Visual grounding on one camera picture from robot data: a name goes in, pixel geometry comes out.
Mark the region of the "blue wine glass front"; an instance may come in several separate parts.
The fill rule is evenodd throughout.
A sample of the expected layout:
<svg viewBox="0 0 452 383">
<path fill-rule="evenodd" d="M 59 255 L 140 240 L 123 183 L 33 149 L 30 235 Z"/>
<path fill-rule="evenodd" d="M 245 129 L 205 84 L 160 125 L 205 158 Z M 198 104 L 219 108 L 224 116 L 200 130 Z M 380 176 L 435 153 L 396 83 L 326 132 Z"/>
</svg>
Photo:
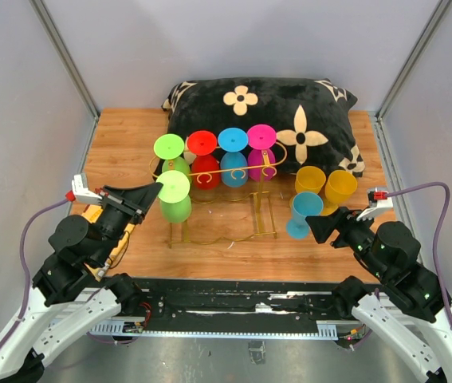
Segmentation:
<svg viewBox="0 0 452 383">
<path fill-rule="evenodd" d="M 306 218 L 321 214 L 324 208 L 323 200 L 314 192 L 303 191 L 294 196 L 290 207 L 291 219 L 286 224 L 286 231 L 294 239 L 304 239 L 310 232 Z"/>
</svg>

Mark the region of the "green wine glass front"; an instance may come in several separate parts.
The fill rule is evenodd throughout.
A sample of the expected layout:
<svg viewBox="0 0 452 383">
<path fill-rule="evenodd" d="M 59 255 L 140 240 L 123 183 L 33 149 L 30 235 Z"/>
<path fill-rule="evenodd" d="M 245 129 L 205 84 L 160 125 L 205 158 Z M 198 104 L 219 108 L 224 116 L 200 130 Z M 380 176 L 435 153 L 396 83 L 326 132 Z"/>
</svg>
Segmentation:
<svg viewBox="0 0 452 383">
<path fill-rule="evenodd" d="M 162 173 L 157 183 L 162 184 L 158 194 L 160 210 L 169 223 L 182 223 L 191 215 L 190 189 L 188 177 L 179 171 Z"/>
</svg>

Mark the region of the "green wine glass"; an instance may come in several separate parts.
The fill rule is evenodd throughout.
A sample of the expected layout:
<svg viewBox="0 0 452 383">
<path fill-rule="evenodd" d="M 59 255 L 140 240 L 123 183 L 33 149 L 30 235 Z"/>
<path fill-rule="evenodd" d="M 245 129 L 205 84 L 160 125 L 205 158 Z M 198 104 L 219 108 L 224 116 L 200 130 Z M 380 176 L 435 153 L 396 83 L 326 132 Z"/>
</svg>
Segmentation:
<svg viewBox="0 0 452 383">
<path fill-rule="evenodd" d="M 155 155 L 161 160 L 160 172 L 176 170 L 188 176 L 191 169 L 183 158 L 185 143 L 183 139 L 173 133 L 164 134 L 154 143 Z"/>
<path fill-rule="evenodd" d="M 188 177 L 179 171 L 162 173 L 157 183 L 162 184 L 158 194 L 160 210 L 169 223 L 182 223 L 191 215 L 190 189 Z"/>
</svg>

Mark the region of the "yellow wine glass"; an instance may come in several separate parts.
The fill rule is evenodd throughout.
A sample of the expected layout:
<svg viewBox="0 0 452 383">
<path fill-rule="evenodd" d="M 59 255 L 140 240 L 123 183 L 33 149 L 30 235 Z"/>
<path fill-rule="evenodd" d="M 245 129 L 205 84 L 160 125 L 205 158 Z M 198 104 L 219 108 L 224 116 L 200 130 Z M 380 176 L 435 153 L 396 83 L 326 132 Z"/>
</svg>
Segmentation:
<svg viewBox="0 0 452 383">
<path fill-rule="evenodd" d="M 358 182 L 353 174 L 345 170 L 332 172 L 324 186 L 322 215 L 331 215 L 342 203 L 347 201 L 356 191 Z"/>
<path fill-rule="evenodd" d="M 297 193 L 313 192 L 319 194 L 326 180 L 326 175 L 320 168 L 304 166 L 296 173 L 295 190 Z"/>
</svg>

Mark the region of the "green wine glass back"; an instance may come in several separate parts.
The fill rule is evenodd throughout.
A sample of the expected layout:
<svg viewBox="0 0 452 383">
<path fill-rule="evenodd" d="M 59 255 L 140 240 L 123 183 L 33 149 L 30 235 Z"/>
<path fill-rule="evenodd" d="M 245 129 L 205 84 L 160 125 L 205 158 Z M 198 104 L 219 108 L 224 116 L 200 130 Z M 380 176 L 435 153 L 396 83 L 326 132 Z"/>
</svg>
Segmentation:
<svg viewBox="0 0 452 383">
<path fill-rule="evenodd" d="M 185 143 L 183 139 L 173 133 L 164 134 L 154 143 L 155 155 L 161 160 L 160 172 L 176 170 L 188 176 L 191 169 L 183 158 Z"/>
</svg>

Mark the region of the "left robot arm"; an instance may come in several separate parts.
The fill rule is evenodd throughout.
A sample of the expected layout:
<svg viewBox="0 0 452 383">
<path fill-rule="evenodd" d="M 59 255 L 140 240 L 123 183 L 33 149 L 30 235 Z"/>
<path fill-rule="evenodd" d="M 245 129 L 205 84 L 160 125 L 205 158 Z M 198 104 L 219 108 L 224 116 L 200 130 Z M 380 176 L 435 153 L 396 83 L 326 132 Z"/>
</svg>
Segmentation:
<svg viewBox="0 0 452 383">
<path fill-rule="evenodd" d="M 37 382 L 57 356 L 95 324 L 116 314 L 130 316 L 146 295 L 128 274 L 110 278 L 80 309 L 51 326 L 81 292 L 95 282 L 92 269 L 105 265 L 128 224 L 145 219 L 163 185 L 137 188 L 104 186 L 90 191 L 74 177 L 65 202 L 102 208 L 97 220 L 68 215 L 49 237 L 53 253 L 36 274 L 25 274 L 22 304 L 0 333 L 0 382 Z"/>
</svg>

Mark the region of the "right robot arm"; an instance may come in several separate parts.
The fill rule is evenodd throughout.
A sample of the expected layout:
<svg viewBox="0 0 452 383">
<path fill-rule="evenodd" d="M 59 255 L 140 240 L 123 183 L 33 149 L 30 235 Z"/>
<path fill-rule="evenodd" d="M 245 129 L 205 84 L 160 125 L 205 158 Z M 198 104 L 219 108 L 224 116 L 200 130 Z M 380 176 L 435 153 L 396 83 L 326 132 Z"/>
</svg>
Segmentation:
<svg viewBox="0 0 452 383">
<path fill-rule="evenodd" d="M 405 362 L 420 382 L 452 382 L 452 300 L 438 275 L 418 260 L 419 241 L 404 223 L 390 221 L 371 230 L 358 211 L 339 208 L 329 216 L 309 216 L 307 224 L 318 243 L 336 231 L 332 247 L 348 247 L 376 277 L 382 292 L 421 333 L 417 337 L 382 302 L 350 276 L 332 292 L 332 311 L 342 319 L 365 324 Z"/>
</svg>

